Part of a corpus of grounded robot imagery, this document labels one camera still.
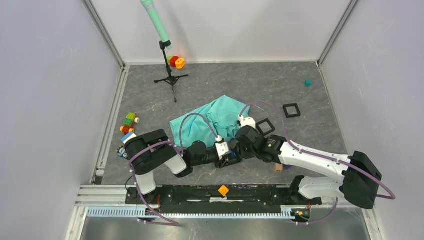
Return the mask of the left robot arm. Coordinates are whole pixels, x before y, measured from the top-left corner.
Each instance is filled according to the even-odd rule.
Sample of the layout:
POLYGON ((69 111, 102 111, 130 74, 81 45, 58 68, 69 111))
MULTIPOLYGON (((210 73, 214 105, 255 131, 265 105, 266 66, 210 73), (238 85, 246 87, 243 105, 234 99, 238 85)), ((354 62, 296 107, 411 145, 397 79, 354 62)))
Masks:
POLYGON ((191 174, 195 166, 214 164, 216 168, 222 169, 242 161, 240 148, 236 146, 231 149, 229 143, 221 138, 213 147, 195 141, 182 153, 169 141, 163 129, 140 136, 130 131, 121 141, 134 177, 137 196, 145 204, 151 204, 157 198, 154 170, 162 165, 169 168, 177 178, 183 178, 191 174))

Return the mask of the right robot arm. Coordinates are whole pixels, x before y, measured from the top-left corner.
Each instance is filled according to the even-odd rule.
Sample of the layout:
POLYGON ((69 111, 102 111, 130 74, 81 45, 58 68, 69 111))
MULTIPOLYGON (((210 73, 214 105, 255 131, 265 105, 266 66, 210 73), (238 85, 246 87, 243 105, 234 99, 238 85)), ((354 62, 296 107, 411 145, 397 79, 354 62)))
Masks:
POLYGON ((295 177, 294 187, 288 191, 293 203, 302 204, 315 198, 344 198, 356 207, 374 208, 382 174, 366 154, 324 152, 282 136, 265 137, 251 126, 242 127, 235 138, 244 159, 256 157, 266 163, 300 167, 320 174, 320 177, 295 177))

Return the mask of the mint green garment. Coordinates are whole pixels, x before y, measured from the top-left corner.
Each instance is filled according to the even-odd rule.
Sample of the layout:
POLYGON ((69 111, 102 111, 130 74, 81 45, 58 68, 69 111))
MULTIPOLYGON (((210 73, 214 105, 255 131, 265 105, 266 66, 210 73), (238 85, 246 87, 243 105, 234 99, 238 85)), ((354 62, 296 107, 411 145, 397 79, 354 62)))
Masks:
POLYGON ((215 145, 214 134, 221 136, 229 142, 235 138, 241 128, 238 116, 246 107, 245 103, 223 95, 211 103, 192 111, 205 117, 193 115, 183 121, 186 115, 169 122, 176 145, 183 144, 184 148, 190 147, 194 142, 201 141, 208 148, 215 145))

